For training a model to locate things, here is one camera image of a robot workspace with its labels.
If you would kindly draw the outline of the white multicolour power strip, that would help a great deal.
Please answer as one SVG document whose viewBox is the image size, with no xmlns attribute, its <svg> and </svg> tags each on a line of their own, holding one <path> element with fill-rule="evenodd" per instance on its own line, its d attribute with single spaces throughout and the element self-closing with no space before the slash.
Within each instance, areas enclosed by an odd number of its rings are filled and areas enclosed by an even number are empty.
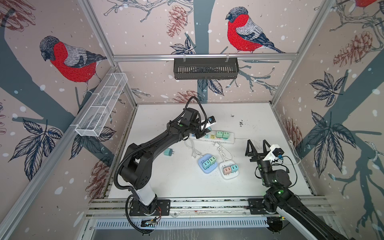
<svg viewBox="0 0 384 240">
<path fill-rule="evenodd" d="M 221 144 L 234 144 L 235 135 L 232 132 L 211 131 L 199 139 L 197 139 L 194 134 L 190 134 L 190 139 Z"/>
</svg>

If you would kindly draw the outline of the pink charger plug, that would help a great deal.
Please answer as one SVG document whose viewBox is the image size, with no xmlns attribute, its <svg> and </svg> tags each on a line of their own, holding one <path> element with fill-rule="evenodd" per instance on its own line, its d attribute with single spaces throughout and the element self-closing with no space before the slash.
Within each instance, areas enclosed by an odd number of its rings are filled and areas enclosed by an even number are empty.
<svg viewBox="0 0 384 240">
<path fill-rule="evenodd" d="M 223 168 L 223 174 L 229 175 L 231 173 L 231 166 Z"/>
</svg>

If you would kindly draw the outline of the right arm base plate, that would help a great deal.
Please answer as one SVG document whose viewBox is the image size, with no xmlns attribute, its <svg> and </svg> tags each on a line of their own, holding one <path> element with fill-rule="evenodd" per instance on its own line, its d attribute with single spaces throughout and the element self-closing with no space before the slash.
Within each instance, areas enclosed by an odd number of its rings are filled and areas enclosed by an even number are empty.
<svg viewBox="0 0 384 240">
<path fill-rule="evenodd" d="M 277 203 L 264 198 L 250 198 L 248 204 L 252 215 L 275 214 L 278 207 Z"/>
</svg>

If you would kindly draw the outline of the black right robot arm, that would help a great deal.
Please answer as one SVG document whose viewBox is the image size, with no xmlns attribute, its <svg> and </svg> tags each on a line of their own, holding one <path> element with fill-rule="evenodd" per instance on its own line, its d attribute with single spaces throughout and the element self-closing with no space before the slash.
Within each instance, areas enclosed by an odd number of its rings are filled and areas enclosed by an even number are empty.
<svg viewBox="0 0 384 240">
<path fill-rule="evenodd" d="M 245 156 L 257 163 L 258 179 L 267 189 L 262 198 L 248 199 L 248 209 L 252 215 L 262 213 L 278 214 L 292 224 L 308 240 L 345 240 L 346 237 L 323 222 L 311 212 L 294 194 L 289 170 L 278 169 L 277 161 L 284 158 L 284 151 L 278 145 L 270 145 L 263 140 L 263 152 L 258 153 L 251 140 L 247 141 Z"/>
</svg>

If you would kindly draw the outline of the green charger plug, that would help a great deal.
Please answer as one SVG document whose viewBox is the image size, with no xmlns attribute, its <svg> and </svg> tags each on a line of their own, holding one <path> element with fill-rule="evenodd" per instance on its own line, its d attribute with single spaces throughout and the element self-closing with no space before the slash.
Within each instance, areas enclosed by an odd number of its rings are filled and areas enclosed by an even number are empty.
<svg viewBox="0 0 384 240">
<path fill-rule="evenodd" d="M 212 156 L 211 158 L 209 158 L 209 162 L 210 162 L 210 165 L 214 165 L 216 163 L 216 158 L 214 156 Z"/>
<path fill-rule="evenodd" d="M 216 132 L 216 137 L 217 137 L 217 138 L 220 138 L 220 139 L 221 139 L 221 138 L 223 138 L 223 135 L 224 135 L 224 132 L 222 132 L 222 131 L 217 131 L 217 132 Z"/>
<path fill-rule="evenodd" d="M 223 140 L 227 140 L 230 138 L 230 133 L 229 132 L 223 132 L 223 136 L 222 136 L 222 139 Z"/>
</svg>

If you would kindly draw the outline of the aluminium front rail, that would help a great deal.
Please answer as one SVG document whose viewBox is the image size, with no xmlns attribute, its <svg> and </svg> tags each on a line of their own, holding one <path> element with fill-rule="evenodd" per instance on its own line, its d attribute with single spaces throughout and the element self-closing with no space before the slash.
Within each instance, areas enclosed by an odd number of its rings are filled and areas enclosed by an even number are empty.
<svg viewBox="0 0 384 240">
<path fill-rule="evenodd" d="M 248 217 L 252 216 L 248 209 L 250 197 L 220 198 L 170 198 L 171 208 L 164 218 L 197 218 L 197 217 Z M 122 219 L 126 216 L 125 199 L 96 199 L 92 201 L 85 213 L 87 219 Z"/>
</svg>

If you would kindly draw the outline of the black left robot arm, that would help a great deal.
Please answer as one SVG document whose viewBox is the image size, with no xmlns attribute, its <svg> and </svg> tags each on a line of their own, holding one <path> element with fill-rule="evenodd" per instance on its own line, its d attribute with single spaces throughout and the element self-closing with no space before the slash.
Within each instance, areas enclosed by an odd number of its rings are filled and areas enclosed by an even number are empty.
<svg viewBox="0 0 384 240">
<path fill-rule="evenodd" d="M 198 97 L 192 96 L 187 101 L 182 113 L 166 124 L 166 130 L 154 139 L 140 144 L 131 144 L 114 172 L 113 182 L 117 189 L 128 190 L 125 214 L 130 225 L 142 235 L 150 235 L 153 230 L 141 229 L 130 218 L 128 207 L 137 201 L 144 214 L 153 214 L 158 207 L 158 196 L 149 181 L 152 176 L 154 160 L 173 144 L 185 141 L 191 134 L 198 139 L 209 132 L 210 125 L 215 124 L 215 117 L 207 114 Z"/>
</svg>

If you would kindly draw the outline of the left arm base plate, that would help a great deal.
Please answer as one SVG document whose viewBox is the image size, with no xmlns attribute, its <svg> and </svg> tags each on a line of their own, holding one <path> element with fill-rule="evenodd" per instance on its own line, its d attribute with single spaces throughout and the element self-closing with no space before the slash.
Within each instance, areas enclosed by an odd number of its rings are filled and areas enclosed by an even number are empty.
<svg viewBox="0 0 384 240">
<path fill-rule="evenodd" d="M 171 201 L 154 199 L 149 206 L 146 206 L 139 200 L 132 200 L 129 207 L 129 215 L 134 217 L 168 216 L 170 214 Z"/>
</svg>

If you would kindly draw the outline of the light teal charger plug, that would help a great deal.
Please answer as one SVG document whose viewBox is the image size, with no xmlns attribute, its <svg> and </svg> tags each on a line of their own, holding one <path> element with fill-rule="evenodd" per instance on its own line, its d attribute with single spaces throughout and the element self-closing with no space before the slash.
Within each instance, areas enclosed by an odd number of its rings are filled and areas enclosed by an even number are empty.
<svg viewBox="0 0 384 240">
<path fill-rule="evenodd" d="M 202 166 L 204 170 L 208 169 L 211 166 L 209 160 L 203 162 Z"/>
</svg>

